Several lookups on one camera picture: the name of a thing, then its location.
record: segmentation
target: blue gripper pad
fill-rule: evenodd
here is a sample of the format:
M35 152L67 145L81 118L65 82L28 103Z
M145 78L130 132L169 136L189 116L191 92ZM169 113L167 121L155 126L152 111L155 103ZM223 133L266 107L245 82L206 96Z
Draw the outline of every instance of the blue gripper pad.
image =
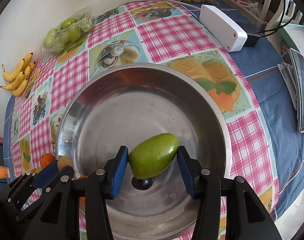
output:
M112 177L111 196L115 198L119 194L124 178L126 166L128 164L129 149L126 146L121 146L111 169L114 171Z
M40 171L38 176L34 179L34 189L43 188L59 172L57 162L58 160L53 161L50 165Z
M180 146L177 150L176 160L178 163L178 167L180 168L186 192L194 199L194 197L196 196L196 192L194 188L193 175L186 162L188 161L188 159L191 161L190 156L188 155L185 147Z

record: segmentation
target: tablecloth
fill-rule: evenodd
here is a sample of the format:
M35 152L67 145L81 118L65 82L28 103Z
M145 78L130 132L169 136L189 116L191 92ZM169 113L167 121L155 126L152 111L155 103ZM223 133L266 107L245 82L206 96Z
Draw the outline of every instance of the tablecloth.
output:
M209 93L230 132L231 178L244 176L270 211L278 200L278 178L269 132L253 90L202 24L185 8L162 1L135 2L108 11L95 19L87 39L69 53L44 56L37 62L25 93L16 98L13 107L10 149L15 175L38 167L44 152L55 153L65 107L82 86L106 69L99 55L119 41L130 42L139 55L130 61L120 57L111 67L129 62L166 65L194 78ZM39 196L35 191L29 203ZM226 201L222 198L221 239L225 225ZM86 235L82 216L80 232L81 238ZM188 233L180 239L190 237Z

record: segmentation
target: white device box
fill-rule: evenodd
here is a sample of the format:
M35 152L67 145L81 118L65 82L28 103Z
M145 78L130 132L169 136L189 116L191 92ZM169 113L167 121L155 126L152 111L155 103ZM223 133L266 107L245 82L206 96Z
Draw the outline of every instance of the white device box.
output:
M203 4L200 22L228 51L240 51L247 40L247 33L220 9Z

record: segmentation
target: green fruit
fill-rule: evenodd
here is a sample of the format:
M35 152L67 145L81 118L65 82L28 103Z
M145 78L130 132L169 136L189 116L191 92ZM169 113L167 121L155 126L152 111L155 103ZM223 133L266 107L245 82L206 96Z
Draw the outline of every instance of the green fruit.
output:
M52 34L48 34L44 39L43 46L47 49L50 47L55 41L55 37Z
M50 31L48 31L48 35L51 34L51 35L53 35L55 37L57 32L58 32L58 29L53 28Z
M80 23L80 28L84 33L88 33L92 30L94 24L91 17L84 17Z
M80 27L72 26L68 31L68 37L70 41L77 41L81 37Z
M39 173L40 171L42 171L42 168L37 168L36 170L35 170L35 173Z
M63 34L60 39L60 41L62 41L64 44L68 44L70 42L70 38L69 38L69 34L68 32L66 32L65 34Z
M171 133L155 135L141 142L129 154L134 177L147 179L165 171L178 149L178 138Z
M69 18L66 19L63 23L61 23L61 30L64 30L66 28L69 28L71 24L76 23L76 18Z
M57 40L50 48L52 55L59 55L64 49L64 43L60 40Z

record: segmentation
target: smartphone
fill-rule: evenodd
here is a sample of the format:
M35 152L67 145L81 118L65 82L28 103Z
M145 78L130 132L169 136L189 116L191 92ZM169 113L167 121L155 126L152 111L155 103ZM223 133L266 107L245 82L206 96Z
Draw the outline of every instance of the smartphone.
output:
M289 49L288 53L293 65L297 91L297 130L304 133L304 57L294 49Z

